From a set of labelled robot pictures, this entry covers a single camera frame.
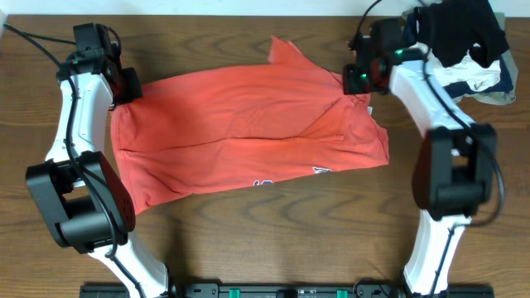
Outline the red t-shirt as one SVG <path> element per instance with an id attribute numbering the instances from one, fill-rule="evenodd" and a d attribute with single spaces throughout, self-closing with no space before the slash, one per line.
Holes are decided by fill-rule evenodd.
<path id="1" fill-rule="evenodd" d="M 268 61 L 159 80 L 112 114 L 113 153 L 141 213 L 207 194 L 332 171 L 385 166 L 388 134 L 367 94 L 290 41 Z"/>

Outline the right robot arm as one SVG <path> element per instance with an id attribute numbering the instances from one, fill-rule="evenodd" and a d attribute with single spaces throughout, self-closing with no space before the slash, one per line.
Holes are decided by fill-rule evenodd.
<path id="1" fill-rule="evenodd" d="M 456 285 L 448 274 L 459 241 L 489 201 L 492 183 L 503 177 L 494 153 L 496 132 L 478 124 L 452 101 L 436 80 L 428 54 L 402 39 L 397 18 L 374 22 L 367 36 L 357 32 L 349 42 L 356 62 L 343 72 L 344 93 L 393 94 L 411 115 L 423 141 L 412 175 L 412 195 L 420 222 L 412 254 L 402 270 L 402 284 L 371 282 L 355 287 L 358 296 L 492 297 L 488 285 Z"/>

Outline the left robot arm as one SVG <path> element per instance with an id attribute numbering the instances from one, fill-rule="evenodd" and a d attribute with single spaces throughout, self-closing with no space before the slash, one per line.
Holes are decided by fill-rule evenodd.
<path id="1" fill-rule="evenodd" d="M 75 26 L 75 52 L 56 74 L 60 121 L 43 163 L 26 170 L 26 185 L 62 248 L 102 262 L 120 287 L 83 288 L 82 296 L 173 297 L 166 265 L 135 233 L 133 201 L 104 155 L 109 111 L 142 97 L 137 73 L 121 65 L 122 43 L 107 26 Z"/>

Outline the black garment on pile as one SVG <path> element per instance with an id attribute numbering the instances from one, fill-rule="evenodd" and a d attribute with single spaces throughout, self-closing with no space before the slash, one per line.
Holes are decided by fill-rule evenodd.
<path id="1" fill-rule="evenodd" d="M 490 67 L 509 50 L 488 0 L 446 0 L 415 7 L 417 41 L 430 46 L 445 68 L 460 63 L 465 55 L 483 68 Z"/>

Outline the white garment on pile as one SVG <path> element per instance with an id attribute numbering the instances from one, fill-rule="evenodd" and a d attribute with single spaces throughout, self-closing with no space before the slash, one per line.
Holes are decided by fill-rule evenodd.
<path id="1" fill-rule="evenodd" d="M 484 68 L 473 60 L 470 52 L 467 51 L 459 63 L 445 67 L 432 51 L 427 57 L 436 80 L 443 87 L 455 83 L 466 83 L 471 91 L 481 92 L 493 87 L 501 79 L 500 59 Z"/>

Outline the grey garment on pile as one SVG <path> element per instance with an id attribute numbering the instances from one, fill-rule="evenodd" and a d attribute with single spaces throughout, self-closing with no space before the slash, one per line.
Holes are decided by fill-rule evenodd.
<path id="1" fill-rule="evenodd" d="M 435 78 L 454 101 L 515 101 L 518 69 L 505 31 L 488 8 L 415 7 L 403 38 L 427 53 Z"/>

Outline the navy garment on pile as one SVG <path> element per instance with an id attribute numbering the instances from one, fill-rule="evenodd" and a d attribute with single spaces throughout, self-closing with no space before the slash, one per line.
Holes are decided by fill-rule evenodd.
<path id="1" fill-rule="evenodd" d="M 419 41 L 417 34 L 420 29 L 420 17 L 417 9 L 404 12 L 402 18 L 406 20 L 403 28 L 403 38 L 412 44 L 413 48 L 419 48 L 429 54 L 428 46 Z M 464 96 L 472 97 L 482 103 L 493 105 L 506 105 L 512 103 L 516 96 L 514 94 L 517 83 L 518 69 L 514 64 L 511 52 L 506 50 L 500 59 L 501 79 L 500 82 L 481 92 L 471 91 L 466 83 L 455 83 L 443 87 L 445 91 L 456 101 Z"/>

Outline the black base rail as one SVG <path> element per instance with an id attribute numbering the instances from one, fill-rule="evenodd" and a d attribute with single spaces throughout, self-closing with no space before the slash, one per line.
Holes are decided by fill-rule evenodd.
<path id="1" fill-rule="evenodd" d="M 125 286 L 81 286 L 79 298 L 132 297 Z M 184 298 L 386 298 L 429 297 L 409 295 L 392 285 L 358 283 L 355 286 L 220 286 L 199 283 L 177 289 L 172 286 L 169 293 L 157 297 Z M 432 297 L 441 298 L 494 298 L 490 286 L 450 286 L 446 291 Z"/>

